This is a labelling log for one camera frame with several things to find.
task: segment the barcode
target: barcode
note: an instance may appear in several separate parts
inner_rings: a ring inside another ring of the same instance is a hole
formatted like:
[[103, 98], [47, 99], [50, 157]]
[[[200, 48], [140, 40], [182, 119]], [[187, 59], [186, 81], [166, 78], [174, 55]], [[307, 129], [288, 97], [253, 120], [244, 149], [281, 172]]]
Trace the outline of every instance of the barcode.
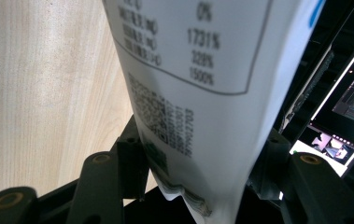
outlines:
[[211, 216], [205, 199], [185, 188], [181, 184], [173, 184], [169, 179], [167, 156], [153, 144], [144, 133], [141, 134], [145, 146], [150, 169], [153, 175], [162, 183], [160, 186], [168, 194], [181, 194], [191, 208], [203, 217]]
[[129, 74], [135, 113], [164, 143], [191, 158], [194, 113], [173, 105]]

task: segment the wooden surface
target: wooden surface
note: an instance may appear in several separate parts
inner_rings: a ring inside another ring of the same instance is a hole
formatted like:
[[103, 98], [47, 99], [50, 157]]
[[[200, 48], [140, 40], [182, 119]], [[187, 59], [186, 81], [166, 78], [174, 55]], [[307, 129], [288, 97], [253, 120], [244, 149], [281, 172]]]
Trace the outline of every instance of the wooden surface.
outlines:
[[131, 115], [100, 0], [0, 0], [0, 190], [74, 180]]

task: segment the monitor screen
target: monitor screen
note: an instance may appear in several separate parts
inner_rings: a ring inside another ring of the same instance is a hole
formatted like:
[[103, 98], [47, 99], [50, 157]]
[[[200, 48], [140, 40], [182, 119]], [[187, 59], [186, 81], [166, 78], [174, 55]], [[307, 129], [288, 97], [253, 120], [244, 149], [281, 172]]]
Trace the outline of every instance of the monitor screen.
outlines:
[[354, 164], [354, 57], [319, 105], [290, 153], [324, 158], [344, 176]]

